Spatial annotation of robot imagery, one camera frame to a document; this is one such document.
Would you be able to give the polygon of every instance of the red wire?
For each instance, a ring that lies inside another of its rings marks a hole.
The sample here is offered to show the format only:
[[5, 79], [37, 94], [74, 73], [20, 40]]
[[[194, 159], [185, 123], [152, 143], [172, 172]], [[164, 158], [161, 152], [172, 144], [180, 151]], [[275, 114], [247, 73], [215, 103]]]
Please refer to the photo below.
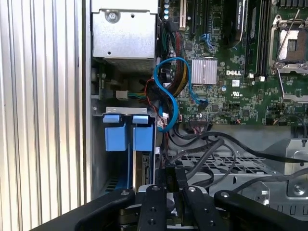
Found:
[[146, 99], [148, 100], [148, 103], [149, 103], [149, 105], [154, 109], [154, 111], [155, 111], [155, 113], [158, 115], [158, 117], [162, 120], [162, 122], [164, 123], [164, 126], [165, 126], [165, 122], [164, 122], [164, 120], [163, 120], [163, 118], [158, 114], [158, 112], [157, 112], [157, 108], [151, 103], [151, 101], [150, 101], [150, 99], [149, 99], [149, 97], [147, 96], [147, 94], [146, 94], [146, 90], [147, 90], [147, 88], [148, 88], [148, 84], [149, 84], [149, 82], [150, 81], [154, 81], [154, 79], [149, 79], [148, 81], [146, 81], [146, 85], [145, 85], [145, 88], [144, 88], [144, 95], [146, 96]]

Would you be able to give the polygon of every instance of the circuit chip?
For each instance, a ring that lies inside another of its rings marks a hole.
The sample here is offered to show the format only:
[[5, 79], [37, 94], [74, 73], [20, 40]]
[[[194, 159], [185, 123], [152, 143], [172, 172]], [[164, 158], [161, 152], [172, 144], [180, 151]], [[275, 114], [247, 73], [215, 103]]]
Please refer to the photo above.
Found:
[[249, 110], [243, 110], [243, 117], [249, 117], [250, 111]]
[[186, 43], [185, 44], [185, 50], [192, 51], [193, 50], [193, 44], [192, 43]]
[[212, 105], [212, 112], [218, 112], [218, 105], [217, 104]]

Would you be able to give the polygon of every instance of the ribbed metal panel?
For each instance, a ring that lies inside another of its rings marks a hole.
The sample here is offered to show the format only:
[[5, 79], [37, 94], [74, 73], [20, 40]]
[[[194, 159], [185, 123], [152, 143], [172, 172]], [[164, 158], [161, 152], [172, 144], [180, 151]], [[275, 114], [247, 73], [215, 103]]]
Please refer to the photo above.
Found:
[[192, 84], [217, 84], [217, 60], [193, 59]]
[[78, 0], [0, 0], [0, 230], [84, 203]]

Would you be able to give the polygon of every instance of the black cable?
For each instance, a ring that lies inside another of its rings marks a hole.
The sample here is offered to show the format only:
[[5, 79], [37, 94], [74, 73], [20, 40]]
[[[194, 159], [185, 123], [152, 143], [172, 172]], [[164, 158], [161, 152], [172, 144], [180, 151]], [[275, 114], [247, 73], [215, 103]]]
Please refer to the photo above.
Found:
[[223, 181], [232, 171], [232, 169], [234, 168], [235, 164], [236, 164], [236, 154], [235, 154], [235, 151], [228, 145], [224, 144], [223, 146], [227, 147], [232, 155], [233, 155], [233, 163], [232, 165], [230, 166], [230, 168], [228, 169], [228, 171], [225, 173], [225, 175], [223, 175], [221, 178], [217, 179], [216, 181], [212, 182], [211, 184], [207, 185], [207, 188], [215, 185], [215, 184], [218, 184], [219, 182]]
[[246, 183], [242, 184], [241, 186], [233, 189], [232, 191], [237, 193], [244, 188], [247, 188], [248, 186], [256, 183], [256, 182], [284, 182], [287, 180], [293, 180], [299, 176], [308, 174], [308, 167], [304, 168], [302, 170], [299, 170], [291, 175], [283, 175], [283, 176], [269, 176], [269, 177], [259, 177], [259, 178], [254, 178], [252, 180], [247, 181]]
[[266, 158], [269, 160], [275, 160], [275, 161], [279, 161], [279, 162], [284, 162], [284, 163], [306, 163], [308, 162], [308, 160], [301, 160], [301, 159], [293, 159], [293, 158], [288, 158], [288, 157], [282, 157], [282, 156], [276, 156], [276, 155], [272, 155], [272, 154], [268, 154], [268, 153], [264, 153], [264, 152], [259, 152], [259, 151], [254, 151], [251, 148], [247, 147], [245, 144], [241, 143], [240, 141], [238, 141], [237, 139], [235, 139], [234, 137], [222, 133], [222, 132], [218, 132], [218, 131], [206, 131], [203, 132], [200, 135], [197, 135], [192, 141], [190, 141], [189, 143], [187, 143], [186, 145], [192, 145], [193, 143], [197, 142], [198, 140], [208, 137], [208, 136], [217, 136], [217, 137], [224, 137], [228, 140], [230, 140], [231, 142], [235, 143], [236, 145], [240, 146], [241, 148], [243, 148], [246, 152], [255, 155], [257, 157], [260, 158]]
[[281, 120], [283, 120], [283, 119], [286, 119], [286, 118], [288, 118], [288, 117], [294, 117], [294, 118], [298, 119], [299, 122], [302, 123], [303, 129], [304, 129], [303, 137], [306, 138], [306, 137], [307, 137], [307, 126], [306, 126], [304, 120], [303, 120], [301, 117], [297, 116], [297, 115], [284, 115], [283, 117], [277, 119], [277, 121], [276, 121], [277, 125], [278, 125], [278, 122], [279, 122], [279, 121], [281, 121]]
[[210, 147], [204, 154], [203, 156], [200, 158], [200, 160], [197, 162], [197, 164], [191, 168], [191, 170], [186, 174], [187, 180], [191, 179], [197, 171], [199, 171], [199, 169], [202, 167], [203, 163], [210, 157], [210, 155], [220, 146], [222, 146], [224, 144], [224, 140], [223, 139], [219, 139], [218, 141], [216, 141], [212, 147]]
[[214, 173], [213, 173], [212, 170], [204, 169], [203, 172], [208, 174], [208, 175], [210, 175], [210, 178], [208, 178], [206, 180], [198, 181], [198, 182], [196, 182], [196, 183], [194, 183], [192, 185], [207, 188], [207, 185], [210, 185], [211, 183], [214, 182]]
[[209, 147], [211, 147], [211, 146], [212, 146], [212, 144], [209, 143], [209, 144], [197, 147], [197, 148], [183, 150], [183, 151], [179, 152], [178, 154], [176, 154], [174, 157], [172, 157], [171, 160], [170, 160], [170, 163], [173, 164], [178, 159], [180, 159], [183, 156], [188, 155], [188, 154], [201, 153], [201, 152], [207, 151], [209, 149]]
[[170, 134], [170, 132], [168, 133], [169, 134], [169, 138], [171, 140], [171, 142], [173, 142], [176, 146], [178, 147], [181, 147], [181, 148], [186, 148], [186, 147], [189, 147], [191, 146], [192, 144], [196, 143], [196, 141], [199, 140], [199, 138], [197, 138], [196, 140], [193, 139], [192, 141], [188, 142], [188, 143], [185, 143], [185, 144], [178, 144], [174, 141], [174, 139], [172, 138], [172, 135]]

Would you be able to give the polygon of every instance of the heatsink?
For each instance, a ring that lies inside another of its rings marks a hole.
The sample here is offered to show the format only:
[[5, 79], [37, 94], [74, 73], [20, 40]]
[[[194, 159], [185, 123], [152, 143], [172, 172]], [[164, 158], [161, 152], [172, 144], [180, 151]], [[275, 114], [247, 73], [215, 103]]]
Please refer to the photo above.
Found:
[[192, 60], [192, 84], [217, 84], [217, 59]]

